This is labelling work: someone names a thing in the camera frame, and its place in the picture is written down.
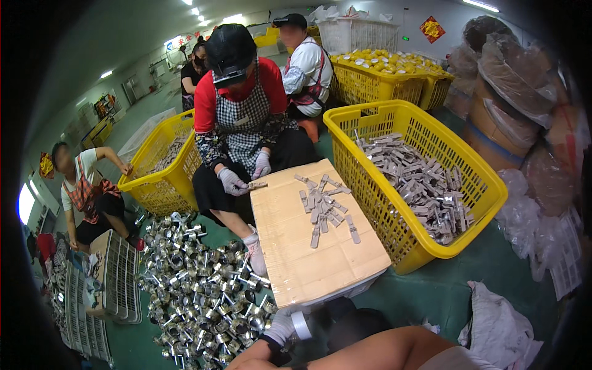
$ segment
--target plastic stool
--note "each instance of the plastic stool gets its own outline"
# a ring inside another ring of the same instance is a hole
[[[308,120],[298,120],[298,126],[306,130],[306,135],[313,143],[318,143],[318,124],[323,119],[323,115],[319,114]]]

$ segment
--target tape roll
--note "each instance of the tape roll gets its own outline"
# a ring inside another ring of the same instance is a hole
[[[302,311],[296,311],[292,314],[292,323],[294,324],[296,334],[300,340],[307,340],[313,337],[308,329],[308,325],[306,325],[306,320],[304,319],[304,313]]]

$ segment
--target pile of metal parts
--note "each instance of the pile of metal parts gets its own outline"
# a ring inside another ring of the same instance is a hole
[[[162,171],[165,168],[167,168],[168,166],[170,166],[170,164],[173,163],[175,158],[177,158],[177,155],[181,151],[181,148],[183,148],[183,145],[185,144],[186,141],[187,141],[187,137],[176,137],[173,140],[173,142],[171,144],[169,144],[168,154],[166,156],[162,157],[158,162],[156,162],[156,164],[154,165],[154,168],[152,170],[148,171],[148,175],[151,173],[156,173],[158,171]]]
[[[146,270],[136,278],[150,294],[148,318],[162,331],[153,338],[162,356],[182,369],[200,368],[203,358],[202,368],[212,370],[251,346],[278,307],[267,295],[255,304],[255,293],[271,284],[252,272],[244,243],[209,249],[194,218],[173,213],[146,227]]]
[[[48,258],[45,264],[48,278],[45,286],[50,294],[53,312],[52,318],[62,333],[66,332],[66,307],[64,304],[66,293],[66,261],[62,260],[54,265]]]
[[[435,158],[423,157],[405,144],[403,135],[393,133],[370,138],[358,137],[356,144],[374,163],[436,243],[449,245],[473,222],[471,210],[462,202],[462,174],[458,166],[444,169]]]
[[[346,214],[348,209],[339,204],[335,199],[331,198],[331,195],[339,194],[341,192],[350,194],[352,191],[343,186],[340,182],[332,180],[326,173],[321,178],[320,184],[300,175],[294,175],[294,178],[302,181],[308,187],[308,194],[303,190],[300,191],[300,200],[304,206],[304,212],[311,214],[310,222],[314,225],[310,247],[318,247],[318,238],[321,236],[321,233],[324,234],[329,232],[327,220],[329,220],[335,227],[339,226],[341,222],[345,220],[349,226],[349,233],[352,236],[354,244],[359,244],[360,237],[358,235],[358,229],[356,229],[353,224],[352,216],[347,215],[344,218],[339,212],[337,212],[339,210],[343,214]],[[325,191],[327,183],[333,185],[335,189]]]

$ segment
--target black cap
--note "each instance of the black cap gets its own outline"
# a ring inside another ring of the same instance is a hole
[[[208,66],[219,77],[246,70],[257,56],[257,45],[241,24],[223,24],[205,43]]]
[[[274,19],[274,26],[282,27],[283,25],[297,25],[298,27],[306,30],[308,27],[308,22],[306,18],[302,14],[292,13],[286,15],[284,18],[276,18]]]

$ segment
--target pink sneaker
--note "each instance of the pink sneaker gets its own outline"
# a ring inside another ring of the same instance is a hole
[[[245,238],[248,241],[244,241],[249,251],[246,254],[246,257],[249,258],[251,267],[253,268],[253,272],[256,275],[264,276],[267,273],[267,266],[265,266],[265,259],[263,258],[263,251],[261,251],[261,243],[259,242],[259,235],[257,234],[257,229],[255,229],[251,224],[249,224],[251,230],[256,236],[256,240],[249,240],[251,236]]]

